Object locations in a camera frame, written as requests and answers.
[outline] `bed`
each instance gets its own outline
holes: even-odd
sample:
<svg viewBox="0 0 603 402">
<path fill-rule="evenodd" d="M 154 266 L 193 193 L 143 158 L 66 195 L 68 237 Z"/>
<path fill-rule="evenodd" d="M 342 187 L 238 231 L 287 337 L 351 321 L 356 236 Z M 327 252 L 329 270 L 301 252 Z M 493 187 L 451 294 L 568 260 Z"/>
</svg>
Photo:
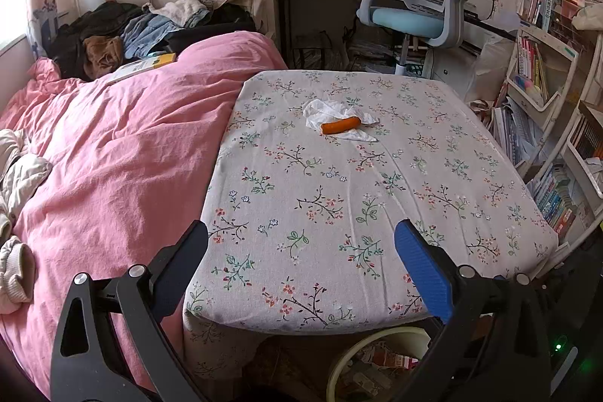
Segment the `bed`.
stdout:
<svg viewBox="0 0 603 402">
<path fill-rule="evenodd" d="M 173 64 L 110 86 L 61 80 L 49 60 L 31 68 L 0 128 L 25 129 L 31 151 L 53 171 L 14 229 L 35 256 L 34 300 L 0 316 L 0 333 L 47 396 L 52 342 L 73 276 L 121 275 L 175 243 L 199 218 L 243 82 L 284 68 L 270 40 L 246 32 L 197 43 Z M 182 314 L 162 326 L 182 352 Z M 119 319 L 117 332 L 135 379 L 152 388 Z"/>
<path fill-rule="evenodd" d="M 379 119 L 378 141 L 306 126 L 333 100 Z M 381 329 L 428 315 L 393 242 L 409 218 L 481 275 L 531 272 L 556 249 L 511 162 L 445 84 L 367 73 L 270 71 L 246 81 L 201 219 L 210 245 L 185 296 L 200 377 L 236 377 L 270 334 Z"/>
</svg>

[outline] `silver bolt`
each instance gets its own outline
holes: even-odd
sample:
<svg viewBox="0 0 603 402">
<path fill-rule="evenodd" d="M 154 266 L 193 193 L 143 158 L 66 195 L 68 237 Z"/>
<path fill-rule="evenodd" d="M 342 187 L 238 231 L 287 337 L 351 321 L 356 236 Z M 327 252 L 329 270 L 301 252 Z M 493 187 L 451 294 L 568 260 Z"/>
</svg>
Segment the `silver bolt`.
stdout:
<svg viewBox="0 0 603 402">
<path fill-rule="evenodd" d="M 128 270 L 128 274 L 132 277 L 132 278 L 138 278 L 139 276 L 142 276 L 145 272 L 146 268 L 141 265 L 141 264 L 137 264 L 135 266 L 132 266 L 129 270 Z"/>
<path fill-rule="evenodd" d="M 85 283 L 87 279 L 88 279 L 88 276 L 86 275 L 86 273 L 79 273 L 79 274 L 75 275 L 73 282 L 75 284 L 82 284 L 82 283 Z"/>
<path fill-rule="evenodd" d="M 515 281 L 524 286 L 530 284 L 530 278 L 528 277 L 528 275 L 525 275 L 523 273 L 517 273 L 517 275 L 515 276 Z"/>
<path fill-rule="evenodd" d="M 473 278 L 475 276 L 475 270 L 467 265 L 461 266 L 458 272 L 463 278 Z"/>
</svg>

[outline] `floral tablecloth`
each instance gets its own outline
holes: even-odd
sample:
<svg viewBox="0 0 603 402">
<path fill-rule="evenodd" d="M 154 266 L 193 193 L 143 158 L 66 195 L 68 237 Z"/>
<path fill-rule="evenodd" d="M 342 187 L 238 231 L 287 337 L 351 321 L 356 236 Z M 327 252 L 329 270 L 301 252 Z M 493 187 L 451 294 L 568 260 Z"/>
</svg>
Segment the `floral tablecloth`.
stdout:
<svg viewBox="0 0 603 402">
<path fill-rule="evenodd" d="M 378 141 L 307 128 L 314 98 L 373 114 L 364 129 Z M 345 333 L 428 315 L 394 248 L 406 218 L 488 277 L 528 272 L 557 246 L 511 162 L 445 84 L 312 71 L 245 82 L 201 214 L 209 249 L 186 292 L 193 370 L 231 366 L 239 343 L 203 358 L 228 338 L 223 326 Z"/>
</svg>

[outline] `pink bedsheet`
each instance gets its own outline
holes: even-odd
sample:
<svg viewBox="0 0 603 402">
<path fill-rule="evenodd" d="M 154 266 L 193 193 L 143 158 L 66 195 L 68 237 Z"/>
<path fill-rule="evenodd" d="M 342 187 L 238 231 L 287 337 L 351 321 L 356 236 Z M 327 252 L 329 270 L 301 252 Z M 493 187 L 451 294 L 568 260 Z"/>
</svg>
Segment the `pink bedsheet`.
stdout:
<svg viewBox="0 0 603 402">
<path fill-rule="evenodd" d="M 176 242 L 200 216 L 243 82 L 285 68 L 269 39 L 246 32 L 202 41 L 176 63 L 110 86 L 61 80 L 48 59 L 32 66 L 35 79 L 13 96 L 0 128 L 24 128 L 53 170 L 14 230 L 35 255 L 34 300 L 0 316 L 0 332 L 46 395 L 73 276 L 119 276 Z M 162 326 L 180 350 L 182 312 Z M 125 325 L 116 328 L 136 380 L 152 388 Z"/>
</svg>

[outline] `clothes pile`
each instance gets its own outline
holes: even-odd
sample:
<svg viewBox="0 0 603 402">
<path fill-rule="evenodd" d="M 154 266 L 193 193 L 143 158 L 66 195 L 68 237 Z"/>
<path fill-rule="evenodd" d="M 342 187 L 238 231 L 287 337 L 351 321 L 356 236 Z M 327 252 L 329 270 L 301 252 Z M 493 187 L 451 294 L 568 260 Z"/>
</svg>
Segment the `clothes pile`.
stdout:
<svg viewBox="0 0 603 402">
<path fill-rule="evenodd" d="M 162 8 L 147 3 L 105 2 L 59 28 L 47 54 L 63 79 L 94 81 L 151 52 L 180 53 L 197 41 L 260 28 L 263 0 L 177 0 Z"/>
<path fill-rule="evenodd" d="M 0 130 L 0 315 L 15 312 L 33 297 L 34 256 L 12 232 L 21 210 L 52 165 L 28 153 L 28 145 L 22 130 Z"/>
</svg>

